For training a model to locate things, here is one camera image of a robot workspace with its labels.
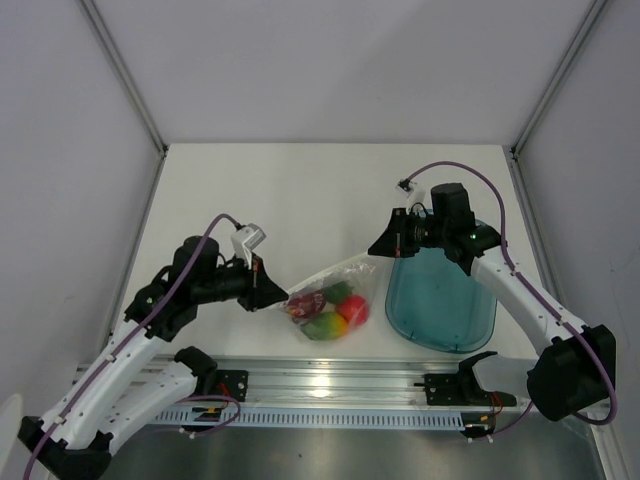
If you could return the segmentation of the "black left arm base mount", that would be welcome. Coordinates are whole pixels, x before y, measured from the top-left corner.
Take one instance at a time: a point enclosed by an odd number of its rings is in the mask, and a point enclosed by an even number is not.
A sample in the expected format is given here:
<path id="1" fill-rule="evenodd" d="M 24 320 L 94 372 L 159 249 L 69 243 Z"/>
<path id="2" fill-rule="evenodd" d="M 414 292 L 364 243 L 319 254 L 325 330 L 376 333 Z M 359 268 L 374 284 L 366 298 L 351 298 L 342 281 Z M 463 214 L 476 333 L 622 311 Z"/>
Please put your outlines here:
<path id="1" fill-rule="evenodd" d="M 179 350 L 174 360 L 186 366 L 196 379 L 195 388 L 187 395 L 188 398 L 221 395 L 245 401 L 249 381 L 246 370 L 221 369 L 211 356 L 196 347 Z"/>

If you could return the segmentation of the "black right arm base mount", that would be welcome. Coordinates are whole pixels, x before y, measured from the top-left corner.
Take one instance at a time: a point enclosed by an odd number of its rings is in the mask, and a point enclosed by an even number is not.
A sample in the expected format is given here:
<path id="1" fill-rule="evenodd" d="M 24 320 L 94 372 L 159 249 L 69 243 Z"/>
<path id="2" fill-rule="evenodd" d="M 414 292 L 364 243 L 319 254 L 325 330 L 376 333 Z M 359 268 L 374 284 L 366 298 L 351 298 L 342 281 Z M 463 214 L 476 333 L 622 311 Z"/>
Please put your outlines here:
<path id="1" fill-rule="evenodd" d="M 430 373 L 413 383 L 430 406 L 515 407 L 517 399 L 504 392 L 483 390 L 471 374 Z"/>

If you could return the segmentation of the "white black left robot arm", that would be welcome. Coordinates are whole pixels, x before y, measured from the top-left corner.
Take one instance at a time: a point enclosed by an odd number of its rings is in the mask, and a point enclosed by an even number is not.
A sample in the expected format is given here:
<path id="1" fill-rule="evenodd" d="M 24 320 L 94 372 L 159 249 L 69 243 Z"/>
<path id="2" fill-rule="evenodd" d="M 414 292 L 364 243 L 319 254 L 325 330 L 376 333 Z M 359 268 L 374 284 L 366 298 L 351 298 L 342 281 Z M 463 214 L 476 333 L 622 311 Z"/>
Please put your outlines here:
<path id="1" fill-rule="evenodd" d="M 72 389 L 41 417 L 22 419 L 18 438 L 30 451 L 23 476 L 41 464 L 58 479 L 97 479 L 115 453 L 156 415 L 182 401 L 239 404 L 221 390 L 218 364 L 196 347 L 179 350 L 154 380 L 126 391 L 138 373 L 201 305 L 235 300 L 248 312 L 287 300 L 266 273 L 255 248 L 264 240 L 255 225 L 231 237 L 234 254 L 219 263 L 219 244 L 187 238 L 171 264 L 140 289 L 107 346 Z"/>

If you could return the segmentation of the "red tomato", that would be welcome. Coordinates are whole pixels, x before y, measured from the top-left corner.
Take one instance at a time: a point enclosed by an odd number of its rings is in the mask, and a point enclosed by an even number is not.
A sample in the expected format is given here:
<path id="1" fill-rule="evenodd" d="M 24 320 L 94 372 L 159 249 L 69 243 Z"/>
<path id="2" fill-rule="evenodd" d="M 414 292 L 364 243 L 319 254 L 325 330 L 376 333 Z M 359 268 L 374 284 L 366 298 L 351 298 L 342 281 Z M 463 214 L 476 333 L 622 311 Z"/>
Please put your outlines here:
<path id="1" fill-rule="evenodd" d="M 341 315 L 351 328 L 358 328 L 366 323 L 370 314 L 369 303 L 360 295 L 348 295 L 335 311 Z"/>

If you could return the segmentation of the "orange fruit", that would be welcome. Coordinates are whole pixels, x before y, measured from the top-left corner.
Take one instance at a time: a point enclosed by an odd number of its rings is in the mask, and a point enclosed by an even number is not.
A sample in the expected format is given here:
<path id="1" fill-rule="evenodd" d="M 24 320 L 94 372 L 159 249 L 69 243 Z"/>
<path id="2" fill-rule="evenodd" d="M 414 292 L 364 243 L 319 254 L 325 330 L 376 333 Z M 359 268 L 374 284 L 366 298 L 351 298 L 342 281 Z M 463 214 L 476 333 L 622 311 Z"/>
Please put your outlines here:
<path id="1" fill-rule="evenodd" d="M 349 331 L 347 320 L 335 312 L 323 312 L 301 327 L 310 340 L 330 341 L 345 336 Z"/>

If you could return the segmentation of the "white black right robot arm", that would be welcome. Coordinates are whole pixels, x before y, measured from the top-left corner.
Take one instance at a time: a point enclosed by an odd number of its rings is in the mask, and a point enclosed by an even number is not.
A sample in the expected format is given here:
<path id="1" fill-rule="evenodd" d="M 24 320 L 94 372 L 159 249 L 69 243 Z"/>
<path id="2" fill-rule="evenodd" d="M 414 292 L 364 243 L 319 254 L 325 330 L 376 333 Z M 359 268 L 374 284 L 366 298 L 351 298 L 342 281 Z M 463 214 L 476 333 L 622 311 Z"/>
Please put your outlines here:
<path id="1" fill-rule="evenodd" d="M 477 223 L 460 183 L 432 188 L 432 208 L 421 214 L 393 209 L 389 223 L 369 247 L 371 256 L 410 258 L 422 249 L 440 249 L 468 277 L 487 288 L 524 331 L 538 359 L 490 355 L 456 380 L 458 395 L 479 403 L 497 389 L 496 363 L 510 380 L 524 383 L 524 396 L 551 421 L 574 416 L 608 425 L 618 413 L 615 390 L 616 340 L 604 325 L 588 326 L 546 290 L 537 287 L 509 255 L 504 237 Z"/>

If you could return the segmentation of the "green lime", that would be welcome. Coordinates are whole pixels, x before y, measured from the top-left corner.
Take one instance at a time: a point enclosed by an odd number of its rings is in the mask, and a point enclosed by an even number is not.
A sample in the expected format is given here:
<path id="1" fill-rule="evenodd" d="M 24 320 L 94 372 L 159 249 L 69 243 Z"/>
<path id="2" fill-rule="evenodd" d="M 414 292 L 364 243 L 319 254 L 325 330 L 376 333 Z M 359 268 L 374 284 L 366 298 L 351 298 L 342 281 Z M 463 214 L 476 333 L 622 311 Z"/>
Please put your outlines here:
<path id="1" fill-rule="evenodd" d="M 339 305 L 352 294 L 352 287 L 348 282 L 341 281 L 323 288 L 322 293 L 328 303 Z"/>

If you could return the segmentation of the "clear zip top bag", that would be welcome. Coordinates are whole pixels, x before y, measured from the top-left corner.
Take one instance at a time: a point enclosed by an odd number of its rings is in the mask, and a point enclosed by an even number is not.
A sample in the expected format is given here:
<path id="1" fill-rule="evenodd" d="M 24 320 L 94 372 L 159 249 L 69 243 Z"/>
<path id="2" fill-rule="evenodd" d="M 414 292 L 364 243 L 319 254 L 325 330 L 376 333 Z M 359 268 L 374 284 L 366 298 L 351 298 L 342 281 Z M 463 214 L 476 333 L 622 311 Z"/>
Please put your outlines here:
<path id="1" fill-rule="evenodd" d="M 307 340 L 334 342 L 369 320 L 381 268 L 380 260 L 356 255 L 292 287 L 288 299 L 272 309 Z"/>

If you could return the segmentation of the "dark red apple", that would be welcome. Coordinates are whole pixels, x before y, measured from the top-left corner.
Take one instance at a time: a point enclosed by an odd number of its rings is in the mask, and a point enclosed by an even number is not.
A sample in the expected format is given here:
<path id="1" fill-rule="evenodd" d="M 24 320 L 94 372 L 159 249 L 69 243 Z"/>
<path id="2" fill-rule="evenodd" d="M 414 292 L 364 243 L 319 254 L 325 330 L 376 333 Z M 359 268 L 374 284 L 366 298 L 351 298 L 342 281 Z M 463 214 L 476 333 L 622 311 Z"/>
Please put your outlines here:
<path id="1" fill-rule="evenodd" d="M 326 306 L 326 298 L 321 291 L 291 298 L 286 312 L 294 321 L 310 320 L 321 313 Z"/>

